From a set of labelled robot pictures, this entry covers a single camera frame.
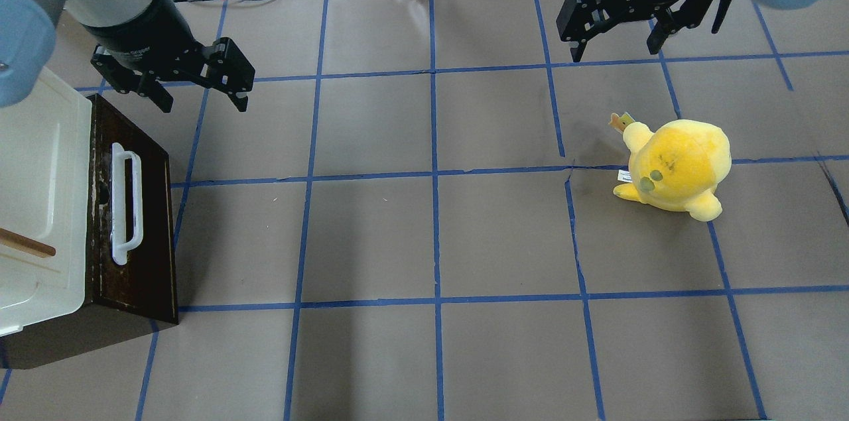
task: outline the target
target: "wooden stick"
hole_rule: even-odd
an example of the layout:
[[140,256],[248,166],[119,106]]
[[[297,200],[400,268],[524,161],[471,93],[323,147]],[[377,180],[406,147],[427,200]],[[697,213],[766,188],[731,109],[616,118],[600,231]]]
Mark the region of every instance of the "wooden stick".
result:
[[52,257],[56,254],[56,249],[46,243],[32,240],[30,237],[24,237],[21,234],[13,233],[12,231],[7,231],[2,228],[0,228],[0,245],[21,250],[23,252],[27,252],[27,254],[33,254],[43,259]]

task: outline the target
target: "plush toy head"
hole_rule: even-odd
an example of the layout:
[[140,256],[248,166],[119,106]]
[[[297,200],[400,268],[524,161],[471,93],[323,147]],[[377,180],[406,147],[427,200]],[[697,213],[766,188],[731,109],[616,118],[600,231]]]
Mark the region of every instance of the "plush toy head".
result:
[[731,170],[728,137],[715,125],[679,119],[653,133],[643,123],[631,123],[622,133],[631,150],[631,180],[614,194],[664,210],[687,211],[698,221],[712,221],[722,212],[713,195]]

